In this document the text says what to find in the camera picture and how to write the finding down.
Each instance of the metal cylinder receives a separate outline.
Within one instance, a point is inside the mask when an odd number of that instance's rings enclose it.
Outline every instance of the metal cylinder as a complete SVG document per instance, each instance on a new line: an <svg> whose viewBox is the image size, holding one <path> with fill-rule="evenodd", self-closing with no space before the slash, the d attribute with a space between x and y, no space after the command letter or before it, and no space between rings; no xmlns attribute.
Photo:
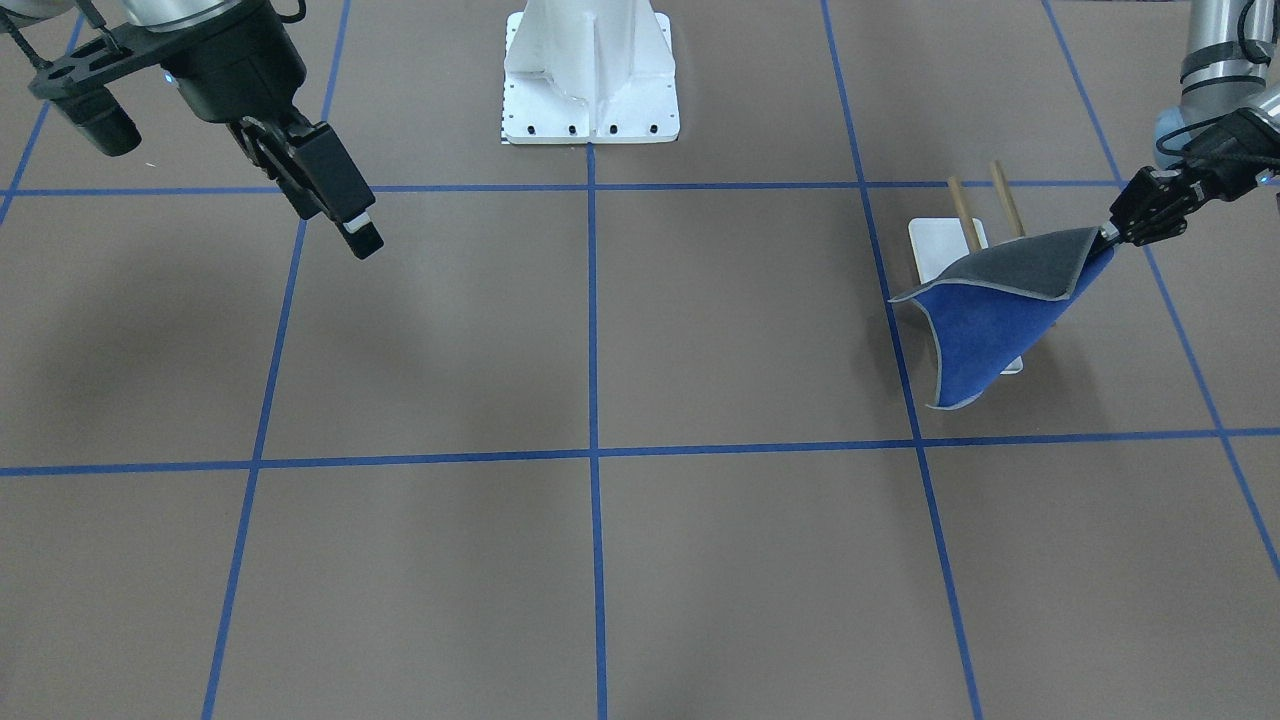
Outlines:
<svg viewBox="0 0 1280 720"><path fill-rule="evenodd" d="M131 24L154 32L183 29L220 15L242 0L120 0Z"/></svg>
<svg viewBox="0 0 1280 720"><path fill-rule="evenodd" d="M76 0L0 0L18 27L27 27L56 18L76 6Z"/></svg>

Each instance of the blue cloth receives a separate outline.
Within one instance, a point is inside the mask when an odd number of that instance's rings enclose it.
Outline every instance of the blue cloth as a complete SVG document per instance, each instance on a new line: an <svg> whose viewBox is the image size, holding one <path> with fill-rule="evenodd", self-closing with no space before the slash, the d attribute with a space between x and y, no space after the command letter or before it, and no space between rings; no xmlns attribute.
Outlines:
<svg viewBox="0 0 1280 720"><path fill-rule="evenodd" d="M1055 300L968 282L934 283L902 297L924 310L933 329L938 392L932 406L957 410L977 400L1066 313L1114 256L1115 249L1108 249L1084 261L1070 293Z"/></svg>

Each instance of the white plastic base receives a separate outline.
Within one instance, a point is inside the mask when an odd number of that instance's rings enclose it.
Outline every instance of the white plastic base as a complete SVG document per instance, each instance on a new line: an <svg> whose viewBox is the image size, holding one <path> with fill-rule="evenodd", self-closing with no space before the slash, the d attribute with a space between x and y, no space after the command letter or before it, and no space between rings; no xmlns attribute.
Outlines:
<svg viewBox="0 0 1280 720"><path fill-rule="evenodd" d="M982 220L974 218L973 224L978 229L978 243L989 247ZM969 254L960 218L915 218L906 225L906 232L911 236L911 252L915 254L920 283L941 275L942 270ZM1018 357L1001 374L1015 375L1023 372L1023 359Z"/></svg>
<svg viewBox="0 0 1280 720"><path fill-rule="evenodd" d="M525 13L513 13L507 19L507 53L511 59L512 41L520 29ZM657 28L650 24L657 20ZM621 47L611 49L600 45L599 33L594 27L598 22L589 15L581 18L584 27L576 28L585 37L596 40L580 44L579 51L588 51L594 58L543 59L548 65L557 63L575 64L575 76L590 78L586 91L580 95L566 91L566 83L557 82L550 67L544 72L506 73L502 102L502 140L512 145L581 145L593 143L643 143L671 142L680 136L680 106L676 101L675 65L671 58L671 19L662 13L653 13L644 3L644 9L636 10L635 37L623 41ZM660 31L660 41L649 37L653 31ZM548 27L536 28L539 36L530 38L545 47L544 54L563 51L553 37L544 37L553 31ZM617 87L604 82L608 63L599 55L607 53L641 53L649 55L664 54L671 63L671 72L635 72L627 77L614 77ZM630 67L630 60L625 63Z"/></svg>

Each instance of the wooden stick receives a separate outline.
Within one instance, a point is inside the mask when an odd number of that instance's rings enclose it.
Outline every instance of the wooden stick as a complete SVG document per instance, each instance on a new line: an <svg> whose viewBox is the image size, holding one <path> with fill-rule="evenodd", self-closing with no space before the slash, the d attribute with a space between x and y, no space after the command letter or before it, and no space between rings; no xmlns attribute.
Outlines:
<svg viewBox="0 0 1280 720"><path fill-rule="evenodd" d="M947 178L947 187L951 190L951 202L956 206L956 217L960 218L960 229L964 231L964 242L969 246L969 252L982 250L978 242L978 229L973 225L973 215L969 214L969 204L964 197L964 186L960 178L951 176Z"/></svg>
<svg viewBox="0 0 1280 720"><path fill-rule="evenodd" d="M1023 218L1014 205L1014 193L1009 191L1009 181L1005 178L1005 168L1000 160L991 161L991 179L996 184L996 195L1000 196L1000 205L1005 208L1005 219L1009 228L1014 231L1014 237L1027 237L1027 228L1023 227Z"/></svg>

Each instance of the robotic arm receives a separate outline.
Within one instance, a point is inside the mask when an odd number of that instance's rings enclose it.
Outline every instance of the robotic arm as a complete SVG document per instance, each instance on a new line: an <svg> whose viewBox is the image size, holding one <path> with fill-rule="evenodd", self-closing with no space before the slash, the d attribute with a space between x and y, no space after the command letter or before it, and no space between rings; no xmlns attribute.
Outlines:
<svg viewBox="0 0 1280 720"><path fill-rule="evenodd" d="M1107 243L1179 236L1210 200L1234 201L1280 172L1280 86L1266 87L1277 23L1275 0L1192 0L1183 101L1156 126L1165 169L1143 168L1124 188Z"/></svg>
<svg viewBox="0 0 1280 720"><path fill-rule="evenodd" d="M301 218L324 213L356 258L383 246L369 218L374 193L328 123L293 106L306 67L269 0L120 0L128 23L108 29L91 0L0 0L0 24L36 68L31 92L49 100L106 155L142 142L106 88L159 64L196 117L225 124L253 165L279 184ZM49 61L20 27L79 8L99 36Z"/></svg>

